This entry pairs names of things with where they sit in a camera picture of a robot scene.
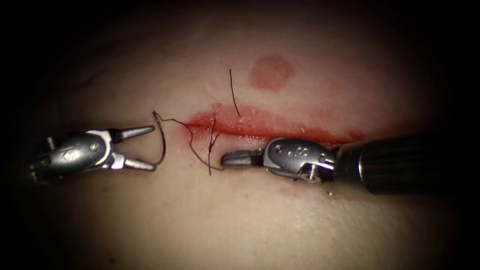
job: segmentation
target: screw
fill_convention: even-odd
[[[90,150],[92,150],[93,152],[97,151],[99,149],[99,145],[97,143],[92,143],[90,144]]]
[[[46,141],[48,143],[48,149],[50,149],[51,151],[52,150],[55,150],[55,141],[54,141],[54,138],[53,137],[48,137],[46,138]]]
[[[280,154],[283,150],[284,148],[280,144],[275,146],[275,153]]]

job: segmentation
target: pale skin surface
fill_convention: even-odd
[[[418,73],[401,53],[384,46],[379,30],[349,16],[299,6],[157,13],[123,17],[73,49],[80,56],[66,60],[69,72],[51,84],[62,89],[59,98],[45,102],[38,109],[43,117],[32,116],[31,126],[154,125],[152,110],[188,121],[212,104],[232,104],[229,69],[239,109],[260,107],[335,135],[355,128],[366,139],[385,138],[436,127],[442,116],[443,104],[420,90]],[[278,93],[248,84],[255,60],[271,54],[296,70]],[[296,113],[296,106],[313,112]],[[187,148],[188,138],[178,136],[180,126],[163,128],[167,156],[154,173],[95,171],[37,192],[69,263],[85,269],[425,269],[439,266],[456,235],[455,209],[431,197],[329,197],[317,185],[260,169],[209,176]],[[207,139],[194,145],[204,158]],[[212,162],[218,166],[221,154],[264,143],[220,135]],[[161,149],[158,133],[116,146],[150,161]]]

